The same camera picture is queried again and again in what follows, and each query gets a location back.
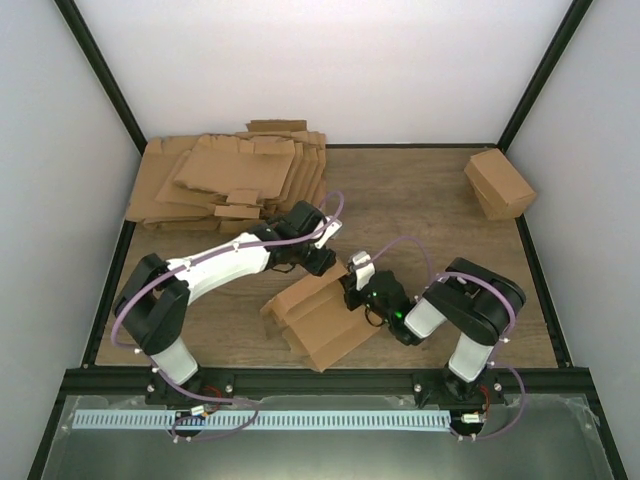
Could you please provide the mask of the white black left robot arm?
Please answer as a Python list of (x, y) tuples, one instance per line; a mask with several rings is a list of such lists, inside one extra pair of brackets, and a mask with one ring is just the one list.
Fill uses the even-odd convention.
[(184, 340), (188, 307), (234, 280), (285, 266), (323, 275), (336, 262), (327, 242), (342, 228), (338, 214), (326, 216), (306, 201), (270, 220), (252, 225), (234, 239), (206, 251), (171, 260), (143, 257), (118, 295), (111, 340), (125, 329), (131, 348), (146, 355), (166, 376), (170, 393), (181, 403), (204, 392), (200, 365)]

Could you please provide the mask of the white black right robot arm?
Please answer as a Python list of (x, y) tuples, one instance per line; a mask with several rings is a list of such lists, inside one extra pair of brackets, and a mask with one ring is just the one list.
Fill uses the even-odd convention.
[(340, 284), (348, 310), (364, 307), (380, 318), (378, 327), (387, 327), (406, 346), (421, 344), (446, 322), (459, 330), (443, 373), (445, 393), (458, 403), (479, 392), (496, 346), (508, 340), (526, 304), (515, 282), (462, 257), (414, 298), (393, 272), (376, 270), (364, 252), (350, 260)]

